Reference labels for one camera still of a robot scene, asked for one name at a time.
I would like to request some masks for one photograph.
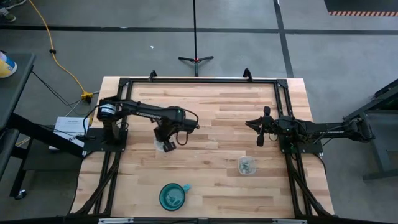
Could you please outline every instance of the gray floor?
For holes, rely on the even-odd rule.
[[[49,24],[65,26],[192,27],[192,4],[184,0],[34,1]],[[280,0],[286,29],[397,30],[398,17],[332,17],[320,0]],[[197,2],[198,27],[276,28],[271,0],[203,0]],[[40,24],[30,5],[12,10],[19,24]],[[88,91],[99,90],[105,75],[192,76],[178,56],[193,56],[193,35],[172,32],[52,32],[58,59]],[[396,36],[288,35],[295,77],[305,80],[316,122],[339,121],[365,104],[398,75]],[[33,52],[35,71],[67,100],[77,100],[79,87],[57,68],[48,53],[44,31],[0,30],[0,49]],[[198,34],[202,76],[238,77],[249,67],[255,77],[286,77],[278,34]],[[81,105],[84,113],[88,107]],[[69,109],[35,77],[17,106],[32,121],[52,124]],[[398,220],[398,179],[363,182],[376,171],[371,146],[333,140],[324,148],[331,198],[337,215],[394,222]],[[0,219],[63,215],[68,212],[76,173],[29,173],[21,201],[7,196],[15,175],[12,160],[0,182]],[[47,203],[39,203],[45,197]]]

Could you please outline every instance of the wooden tabletop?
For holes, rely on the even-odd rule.
[[[116,95],[119,78],[104,77],[99,98]],[[287,80],[295,117],[312,120],[303,79]],[[262,116],[266,105],[271,107],[271,116],[277,118],[272,85],[135,83],[131,98],[151,105],[191,110],[200,118],[200,129],[189,135],[187,145],[177,145],[176,150],[164,153],[154,147],[156,124],[148,118],[128,117],[129,136],[119,167],[113,217],[294,217],[279,143],[266,136],[264,147],[257,147],[257,135],[245,126],[245,121]],[[102,124],[94,119],[93,127]],[[254,175],[239,174],[241,156],[256,159]],[[73,212],[97,187],[103,157],[103,152],[95,152],[83,161]],[[333,213],[321,162],[314,155],[303,154],[303,164],[308,187],[324,208]],[[168,183],[192,186],[185,204],[176,212],[164,210],[159,203],[159,192]],[[298,194],[304,211],[301,190]]]

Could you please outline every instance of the tripod stand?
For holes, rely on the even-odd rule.
[[[186,57],[178,57],[179,60],[186,60],[188,62],[192,62],[195,68],[195,76],[199,76],[199,63],[204,60],[213,59],[213,56],[198,58],[198,49],[197,49],[197,14],[196,14],[196,2],[193,0],[193,36],[195,38],[195,58],[186,58]]]

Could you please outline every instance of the table leg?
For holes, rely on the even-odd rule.
[[[56,147],[57,149],[72,154],[74,156],[83,158],[83,148],[64,139],[63,137],[29,121],[26,118],[13,113],[7,124],[10,128],[18,129],[22,134],[31,138],[37,139],[49,146]]]

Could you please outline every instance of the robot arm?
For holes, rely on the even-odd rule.
[[[163,145],[163,150],[169,152],[176,148],[170,137],[180,131],[192,133],[199,129],[197,120],[186,119],[185,109],[178,106],[162,108],[147,105],[132,100],[120,100],[117,96],[103,98],[99,101],[97,118],[104,124],[104,138],[106,144],[112,144],[119,139],[119,128],[116,122],[129,115],[150,118],[158,127],[154,129],[155,138]]]
[[[316,144],[323,138],[349,138],[353,141],[369,142],[374,136],[369,126],[361,119],[355,118],[342,123],[316,124],[311,121],[302,121],[293,116],[281,116],[274,120],[270,108],[264,107],[264,116],[246,125],[258,134],[257,145],[264,144],[264,133],[284,135],[289,142]]]

